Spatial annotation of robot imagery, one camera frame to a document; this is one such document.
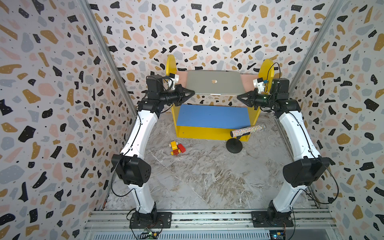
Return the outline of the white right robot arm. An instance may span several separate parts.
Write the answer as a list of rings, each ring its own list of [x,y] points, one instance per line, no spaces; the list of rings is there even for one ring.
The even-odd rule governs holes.
[[[289,84],[288,79],[273,79],[268,87],[266,81],[257,79],[254,90],[237,96],[247,107],[274,113],[288,136],[294,157],[292,163],[283,167],[285,181],[267,210],[251,213],[255,228],[293,227],[294,203],[331,163],[311,141],[299,103],[289,97]]]

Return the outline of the yellow pink blue wooden shelf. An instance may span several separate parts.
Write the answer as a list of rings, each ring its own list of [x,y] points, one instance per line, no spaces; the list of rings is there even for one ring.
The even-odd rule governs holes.
[[[186,88],[188,71],[177,70],[173,55],[168,56],[166,73],[179,75],[179,84]],[[258,78],[257,75],[241,74],[241,78],[245,93],[254,90],[253,80]],[[199,94],[195,96],[200,100],[206,96],[209,104],[183,104],[180,107],[172,107],[175,130],[179,138],[226,141],[231,137],[230,131],[256,125],[261,113],[261,110],[247,106],[216,106],[213,102],[218,97],[228,97],[229,102],[234,103],[237,96]]]

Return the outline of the silver laptop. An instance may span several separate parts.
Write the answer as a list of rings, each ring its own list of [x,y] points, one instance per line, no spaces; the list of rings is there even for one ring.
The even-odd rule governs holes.
[[[188,71],[186,88],[199,95],[237,96],[245,93],[241,74],[228,71]]]

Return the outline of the red yellow toy blocks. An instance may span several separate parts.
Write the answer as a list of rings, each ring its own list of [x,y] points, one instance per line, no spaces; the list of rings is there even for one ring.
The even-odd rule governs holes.
[[[170,143],[170,147],[172,149],[172,151],[171,151],[171,155],[172,156],[177,156],[177,155],[179,155],[181,153],[185,153],[186,152],[186,148],[182,144],[179,144],[176,141],[171,142]]]

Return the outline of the sprinkle kaleidoscope on black stand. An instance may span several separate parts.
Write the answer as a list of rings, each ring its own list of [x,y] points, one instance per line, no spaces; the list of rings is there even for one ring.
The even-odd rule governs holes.
[[[248,136],[251,133],[263,132],[266,129],[265,124],[259,124],[247,128],[237,129],[230,131],[231,139],[227,140],[226,148],[232,154],[238,154],[243,149],[243,144],[240,141],[241,137]]]

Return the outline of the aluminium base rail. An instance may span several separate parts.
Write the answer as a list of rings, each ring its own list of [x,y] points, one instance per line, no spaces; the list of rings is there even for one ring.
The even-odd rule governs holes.
[[[86,240],[341,240],[327,209],[297,209],[284,223],[262,210],[165,210],[154,227],[129,211],[94,211]]]

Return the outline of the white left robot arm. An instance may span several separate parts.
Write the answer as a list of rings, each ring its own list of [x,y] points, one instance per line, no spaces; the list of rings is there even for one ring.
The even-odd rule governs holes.
[[[169,228],[171,213],[159,214],[148,186],[152,167],[145,162],[145,149],[153,127],[165,106],[181,106],[195,92],[179,83],[179,76],[150,75],[146,78],[147,91],[138,102],[137,119],[126,145],[118,155],[113,155],[114,173],[133,194],[136,207],[129,212],[130,229]]]

